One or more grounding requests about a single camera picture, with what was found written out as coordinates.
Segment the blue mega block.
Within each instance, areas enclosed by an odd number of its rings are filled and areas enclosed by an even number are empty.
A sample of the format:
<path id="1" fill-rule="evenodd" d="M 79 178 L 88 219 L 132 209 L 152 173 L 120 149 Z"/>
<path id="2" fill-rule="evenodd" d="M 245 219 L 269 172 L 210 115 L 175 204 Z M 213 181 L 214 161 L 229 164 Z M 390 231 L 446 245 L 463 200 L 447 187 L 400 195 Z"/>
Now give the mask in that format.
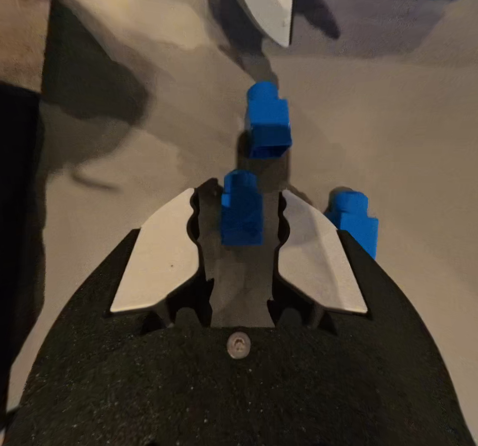
<path id="1" fill-rule="evenodd" d="M 338 230 L 351 234 L 376 259 L 379 220 L 368 215 L 368 197 L 364 193 L 346 188 L 332 190 L 325 216 Z"/>
<path id="2" fill-rule="evenodd" d="M 235 169 L 224 177 L 220 237 L 223 246 L 260 246 L 263 243 L 263 196 L 257 177 Z"/>
<path id="3" fill-rule="evenodd" d="M 268 160 L 282 157 L 292 146 L 289 103 L 269 81 L 247 91 L 246 127 L 249 158 Z"/>

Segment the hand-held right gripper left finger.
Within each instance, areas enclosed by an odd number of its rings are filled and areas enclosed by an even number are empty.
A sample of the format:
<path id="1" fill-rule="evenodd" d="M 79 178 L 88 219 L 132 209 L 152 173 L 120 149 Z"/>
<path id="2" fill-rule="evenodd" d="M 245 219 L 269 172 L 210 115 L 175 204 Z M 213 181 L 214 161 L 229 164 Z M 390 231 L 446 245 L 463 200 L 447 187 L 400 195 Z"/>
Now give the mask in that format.
<path id="1" fill-rule="evenodd" d="M 182 308 L 211 323 L 214 280 L 206 278 L 199 238 L 199 198 L 188 188 L 141 226 L 110 306 L 111 314 L 153 311 L 176 323 Z"/>

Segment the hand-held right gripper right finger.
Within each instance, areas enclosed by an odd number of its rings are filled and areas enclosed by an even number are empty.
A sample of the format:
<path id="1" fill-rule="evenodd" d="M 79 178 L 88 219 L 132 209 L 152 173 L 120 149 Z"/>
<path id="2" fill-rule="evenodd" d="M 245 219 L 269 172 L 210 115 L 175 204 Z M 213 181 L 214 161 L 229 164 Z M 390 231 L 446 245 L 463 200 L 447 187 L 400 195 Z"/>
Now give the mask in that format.
<path id="1" fill-rule="evenodd" d="M 279 194 L 274 251 L 273 323 L 320 323 L 325 313 L 366 316 L 362 295 L 338 229 L 290 190 Z"/>

